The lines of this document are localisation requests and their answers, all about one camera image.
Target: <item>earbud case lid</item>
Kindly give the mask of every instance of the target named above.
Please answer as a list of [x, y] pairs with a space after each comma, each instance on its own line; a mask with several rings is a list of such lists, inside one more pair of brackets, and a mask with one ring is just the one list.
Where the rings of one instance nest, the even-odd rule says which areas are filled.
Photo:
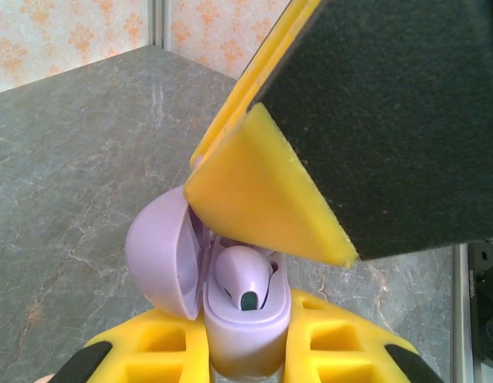
[[183, 196], [183, 186], [153, 200], [126, 237], [126, 262], [151, 304], [196, 319], [202, 304], [202, 265], [208, 230]]

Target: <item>wallpaper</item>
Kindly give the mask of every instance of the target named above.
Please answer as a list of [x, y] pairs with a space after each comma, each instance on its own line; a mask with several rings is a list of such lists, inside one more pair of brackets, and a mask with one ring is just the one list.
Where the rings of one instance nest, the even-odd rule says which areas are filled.
[[148, 44], [147, 0], [0, 0], [0, 92]]
[[165, 48], [238, 78], [289, 0], [166, 0]]

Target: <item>marble surface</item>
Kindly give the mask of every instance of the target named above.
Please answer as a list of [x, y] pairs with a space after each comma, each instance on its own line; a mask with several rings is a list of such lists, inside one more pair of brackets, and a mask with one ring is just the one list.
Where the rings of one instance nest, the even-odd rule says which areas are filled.
[[[0, 93], [0, 382], [56, 371], [149, 308], [129, 224], [185, 181], [234, 81], [155, 47]], [[452, 250], [350, 270], [289, 257], [290, 285], [408, 339], [445, 381]]]

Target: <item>lavender earbud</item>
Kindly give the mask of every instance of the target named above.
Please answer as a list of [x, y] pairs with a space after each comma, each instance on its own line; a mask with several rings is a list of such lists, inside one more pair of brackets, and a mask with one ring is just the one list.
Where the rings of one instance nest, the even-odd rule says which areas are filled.
[[262, 308], [272, 274], [270, 261], [250, 247], [228, 247], [216, 259], [216, 282], [241, 311]]

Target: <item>black rubber tip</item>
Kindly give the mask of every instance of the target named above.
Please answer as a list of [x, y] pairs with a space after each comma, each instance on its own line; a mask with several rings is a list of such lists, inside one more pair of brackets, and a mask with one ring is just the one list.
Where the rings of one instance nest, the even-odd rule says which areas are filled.
[[110, 342], [98, 342], [77, 351], [49, 383], [86, 383], [112, 349]]
[[385, 349], [411, 383], [444, 383], [417, 353], [398, 345], [386, 345]]

